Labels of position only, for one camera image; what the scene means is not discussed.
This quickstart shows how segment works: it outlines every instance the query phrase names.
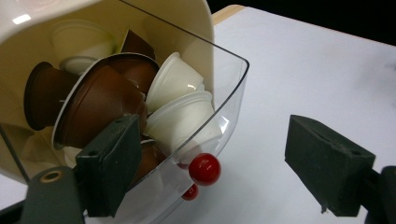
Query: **used coffee capsule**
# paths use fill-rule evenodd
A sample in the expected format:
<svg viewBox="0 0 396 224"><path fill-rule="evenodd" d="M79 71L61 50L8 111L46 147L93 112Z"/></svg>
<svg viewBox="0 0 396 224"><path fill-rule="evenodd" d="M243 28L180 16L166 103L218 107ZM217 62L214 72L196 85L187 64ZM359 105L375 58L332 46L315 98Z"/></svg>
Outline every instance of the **used coffee capsule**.
<svg viewBox="0 0 396 224"><path fill-rule="evenodd" d="M29 126L42 130L53 126L78 76L42 62L32 70L24 91L23 108Z"/></svg>
<svg viewBox="0 0 396 224"><path fill-rule="evenodd" d="M127 114L147 125L145 95L103 59L81 76L68 95L52 135L55 148L83 148L111 121Z"/></svg>
<svg viewBox="0 0 396 224"><path fill-rule="evenodd" d="M115 54L107 58L108 65L131 81L145 95L160 66L151 58L137 53Z"/></svg>
<svg viewBox="0 0 396 224"><path fill-rule="evenodd" d="M132 185L141 180L145 175L154 170L166 157L161 153L155 144L155 141L148 140L141 143L142 161L137 169Z"/></svg>
<svg viewBox="0 0 396 224"><path fill-rule="evenodd" d="M82 75L96 60L114 53L114 36L101 25L84 20L52 26L50 43L62 70Z"/></svg>
<svg viewBox="0 0 396 224"><path fill-rule="evenodd" d="M121 52L131 52L143 54L155 60L153 47L146 42L142 37L135 34L133 31L128 30L122 44Z"/></svg>
<svg viewBox="0 0 396 224"><path fill-rule="evenodd" d="M172 53L163 63L148 90L146 102L149 113L177 98L205 89L204 78L178 52Z"/></svg>

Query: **transparent plastic container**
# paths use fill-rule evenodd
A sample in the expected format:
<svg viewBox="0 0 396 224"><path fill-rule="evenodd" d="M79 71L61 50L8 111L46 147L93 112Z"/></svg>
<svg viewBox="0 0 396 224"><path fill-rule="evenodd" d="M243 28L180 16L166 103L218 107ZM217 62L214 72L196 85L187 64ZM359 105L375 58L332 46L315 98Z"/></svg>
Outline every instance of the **transparent plastic container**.
<svg viewBox="0 0 396 224"><path fill-rule="evenodd" d="M14 155L25 179L51 166L66 165L63 152L55 150L50 143L51 127L33 131L26 125L23 119L22 96L24 83L35 64L43 61L59 64L49 42L49 30L54 23L69 19L101 24L119 41L125 29L133 30L154 48L156 62L159 65L171 53L179 52L181 58L204 77L205 90L213 95L212 105L215 113L165 161L126 193L114 218L86 217L87 223L150 223L161 220L177 207L181 195L193 184L186 167L180 165L180 152L183 147L193 145L199 148L200 152L218 156L233 134L247 80L248 61L216 46L210 37L202 38L138 7L119 1L104 1L84 7L19 32L1 48L17 49L16 45L23 41L31 41L34 44L24 46L24 51L19 53L10 53L10 57L19 59L23 67L17 69L22 75L14 77L15 80L11 80L10 83L2 84L4 90L11 90L7 97L15 108L1 115L2 136L10 143L2 146L1 150L9 150ZM207 124L213 122L219 125L220 134L209 141L194 143L194 137L206 132L209 128ZM24 148L29 144L32 145L32 150L40 147L40 152L34 153L33 158L26 158L24 152ZM43 155L46 157L45 160L36 158ZM4 167L2 169L2 173L11 174L9 176L23 181L20 176L13 175L12 171Z"/></svg>

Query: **red ball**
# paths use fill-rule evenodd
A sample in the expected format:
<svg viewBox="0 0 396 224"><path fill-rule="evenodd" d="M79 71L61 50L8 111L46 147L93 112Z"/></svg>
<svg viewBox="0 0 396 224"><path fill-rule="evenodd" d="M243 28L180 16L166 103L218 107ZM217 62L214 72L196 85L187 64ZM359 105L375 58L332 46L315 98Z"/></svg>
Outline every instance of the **red ball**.
<svg viewBox="0 0 396 224"><path fill-rule="evenodd" d="M201 186L209 186L218 181L221 173L219 160L209 153L201 153L196 156L190 166L191 179Z"/></svg>
<svg viewBox="0 0 396 224"><path fill-rule="evenodd" d="M198 196L198 186L192 184L192 186L181 196L186 201L194 200Z"/></svg>

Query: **table surface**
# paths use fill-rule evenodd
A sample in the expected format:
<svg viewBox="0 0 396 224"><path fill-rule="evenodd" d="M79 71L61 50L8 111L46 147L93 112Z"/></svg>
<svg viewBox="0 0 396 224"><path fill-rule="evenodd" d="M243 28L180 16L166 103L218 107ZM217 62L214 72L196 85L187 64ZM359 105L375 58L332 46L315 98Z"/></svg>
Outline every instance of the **table surface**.
<svg viewBox="0 0 396 224"><path fill-rule="evenodd" d="M219 155L217 184L163 223L364 223L320 213L285 163L291 114L317 119L395 165L396 48L231 6L214 15L215 43L250 62L239 121Z"/></svg>

